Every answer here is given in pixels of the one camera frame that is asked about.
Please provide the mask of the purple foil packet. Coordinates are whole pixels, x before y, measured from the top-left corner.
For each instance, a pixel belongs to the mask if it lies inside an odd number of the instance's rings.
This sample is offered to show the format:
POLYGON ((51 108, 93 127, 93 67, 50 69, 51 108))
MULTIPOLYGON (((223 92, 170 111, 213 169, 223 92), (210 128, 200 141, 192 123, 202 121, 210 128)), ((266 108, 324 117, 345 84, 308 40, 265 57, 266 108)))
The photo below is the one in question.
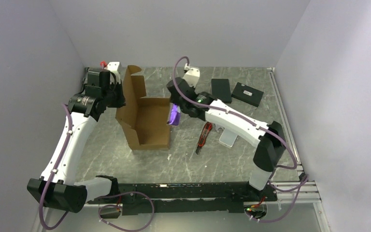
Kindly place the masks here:
POLYGON ((170 108, 167 124, 170 126, 178 126, 181 119, 181 109, 176 104, 173 104, 170 108))

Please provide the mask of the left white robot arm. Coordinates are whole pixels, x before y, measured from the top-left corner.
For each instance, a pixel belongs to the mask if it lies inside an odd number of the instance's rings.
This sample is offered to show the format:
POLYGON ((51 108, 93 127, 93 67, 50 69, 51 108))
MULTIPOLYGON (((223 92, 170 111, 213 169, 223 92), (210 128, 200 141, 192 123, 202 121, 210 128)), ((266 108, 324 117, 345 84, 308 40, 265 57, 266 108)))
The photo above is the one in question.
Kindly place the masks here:
POLYGON ((74 94, 66 107, 66 121, 59 143, 38 179, 31 178, 28 192, 44 207, 78 213, 97 197, 107 203, 119 198, 117 179, 100 175, 77 182, 78 162, 89 135, 106 108, 125 106, 120 71, 88 69, 83 92, 74 94))

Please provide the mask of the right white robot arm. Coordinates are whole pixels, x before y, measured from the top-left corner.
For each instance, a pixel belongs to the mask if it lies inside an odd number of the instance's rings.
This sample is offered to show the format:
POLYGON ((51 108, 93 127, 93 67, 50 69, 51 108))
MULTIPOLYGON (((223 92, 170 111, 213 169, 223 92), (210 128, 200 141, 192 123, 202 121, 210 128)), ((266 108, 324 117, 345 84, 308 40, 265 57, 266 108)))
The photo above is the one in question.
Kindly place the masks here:
POLYGON ((281 124, 250 118, 207 92, 197 94, 181 77, 170 80, 166 87, 171 94, 170 101, 179 106, 182 113, 221 126, 256 148, 247 195, 253 201, 260 200, 286 148, 281 124))

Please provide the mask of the red utility knife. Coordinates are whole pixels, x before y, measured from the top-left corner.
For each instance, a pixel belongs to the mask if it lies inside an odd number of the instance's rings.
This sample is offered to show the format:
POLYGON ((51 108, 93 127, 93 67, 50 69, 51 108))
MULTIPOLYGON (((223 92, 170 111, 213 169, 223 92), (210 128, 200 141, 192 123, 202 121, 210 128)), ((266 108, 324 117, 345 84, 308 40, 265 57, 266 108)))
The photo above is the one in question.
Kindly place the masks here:
POLYGON ((207 139, 210 131, 212 130, 212 127, 213 127, 213 125, 210 122, 206 122, 206 124, 204 125, 204 127, 201 131, 196 149, 195 149, 195 154, 198 155, 200 153, 202 147, 205 145, 206 139, 207 139))

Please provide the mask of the brown cardboard express box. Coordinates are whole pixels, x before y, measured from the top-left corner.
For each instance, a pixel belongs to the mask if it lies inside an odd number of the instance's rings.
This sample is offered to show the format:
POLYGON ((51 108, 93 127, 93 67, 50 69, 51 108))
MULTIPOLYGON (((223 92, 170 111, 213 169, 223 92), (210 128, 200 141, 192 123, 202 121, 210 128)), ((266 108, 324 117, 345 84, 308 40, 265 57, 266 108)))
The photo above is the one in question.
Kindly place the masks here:
POLYGON ((116 110, 115 118, 131 150, 168 150, 170 99, 147 97, 141 71, 135 65, 127 67, 122 81, 126 105, 116 110))

